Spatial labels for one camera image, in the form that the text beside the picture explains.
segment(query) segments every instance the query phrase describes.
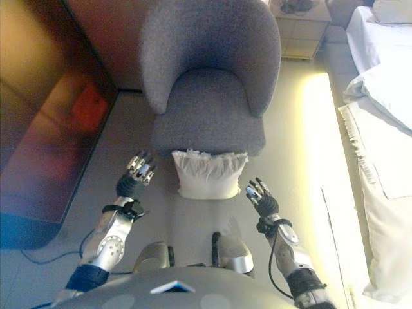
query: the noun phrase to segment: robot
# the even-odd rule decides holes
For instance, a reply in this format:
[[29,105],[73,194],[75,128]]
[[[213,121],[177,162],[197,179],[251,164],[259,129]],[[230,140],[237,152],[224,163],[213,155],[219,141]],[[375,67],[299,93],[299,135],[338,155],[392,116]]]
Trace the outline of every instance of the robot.
[[[141,151],[131,159],[117,183],[118,198],[103,208],[78,267],[52,308],[293,308],[250,276],[253,260],[247,246],[219,232],[212,237],[212,267],[173,267],[173,249],[153,243],[140,253],[132,274],[106,283],[124,255],[132,224],[148,213],[138,199],[154,171],[149,153]],[[256,181],[250,181],[246,192],[260,215],[257,230],[272,248],[270,265],[275,256],[292,295],[281,291],[270,273],[272,283],[297,308],[334,309],[292,224],[279,216],[279,205],[268,187],[259,178]]]

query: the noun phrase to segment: bed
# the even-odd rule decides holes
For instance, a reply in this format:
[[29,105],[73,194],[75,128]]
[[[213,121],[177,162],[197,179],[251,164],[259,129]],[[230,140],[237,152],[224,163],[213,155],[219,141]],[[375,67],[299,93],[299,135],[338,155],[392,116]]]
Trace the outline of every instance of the bed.
[[[359,223],[372,254],[370,282],[353,296],[354,308],[412,308],[412,22],[391,23],[401,7],[389,2],[357,7],[346,28],[359,75],[349,82],[347,74],[339,112],[357,159],[366,219]],[[412,3],[404,4],[401,14],[412,19]]]

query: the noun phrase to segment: nightstand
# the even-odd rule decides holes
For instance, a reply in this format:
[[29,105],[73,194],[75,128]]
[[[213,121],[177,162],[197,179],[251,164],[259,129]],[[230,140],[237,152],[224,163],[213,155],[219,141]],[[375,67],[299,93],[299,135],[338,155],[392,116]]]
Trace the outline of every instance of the nightstand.
[[310,11],[295,14],[283,13],[280,0],[273,0],[270,10],[279,26],[282,57],[313,59],[332,21],[324,0],[315,0]]

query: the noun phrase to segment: gray armchair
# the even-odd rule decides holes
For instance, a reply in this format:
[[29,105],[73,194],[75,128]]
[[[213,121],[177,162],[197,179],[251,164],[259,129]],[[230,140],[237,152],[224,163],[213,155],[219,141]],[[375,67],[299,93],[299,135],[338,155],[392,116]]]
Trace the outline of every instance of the gray armchair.
[[257,155],[280,54],[276,21],[261,0],[159,1],[140,54],[157,114],[153,149]]

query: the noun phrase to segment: white pillow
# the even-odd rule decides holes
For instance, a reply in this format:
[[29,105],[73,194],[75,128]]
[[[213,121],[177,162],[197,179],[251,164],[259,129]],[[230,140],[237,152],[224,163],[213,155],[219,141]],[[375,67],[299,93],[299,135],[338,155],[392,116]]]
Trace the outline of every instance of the white pillow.
[[180,180],[178,192],[184,198],[222,200],[240,193],[238,179],[247,153],[209,153],[187,150],[172,152]]
[[411,0],[375,0],[373,15],[384,24],[411,24]]
[[412,293],[412,196],[389,200],[359,173],[373,254],[364,295],[397,303]]

